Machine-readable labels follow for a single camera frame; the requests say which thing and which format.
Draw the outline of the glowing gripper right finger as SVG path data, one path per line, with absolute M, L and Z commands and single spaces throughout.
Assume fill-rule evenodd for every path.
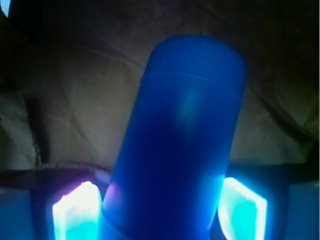
M 233 177 L 223 180 L 217 207 L 221 230 L 227 240 L 263 240 L 268 201 Z

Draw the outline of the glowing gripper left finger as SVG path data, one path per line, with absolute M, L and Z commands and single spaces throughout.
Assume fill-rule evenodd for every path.
M 52 205 L 56 240 L 96 240 L 102 196 L 90 181 L 81 183 Z

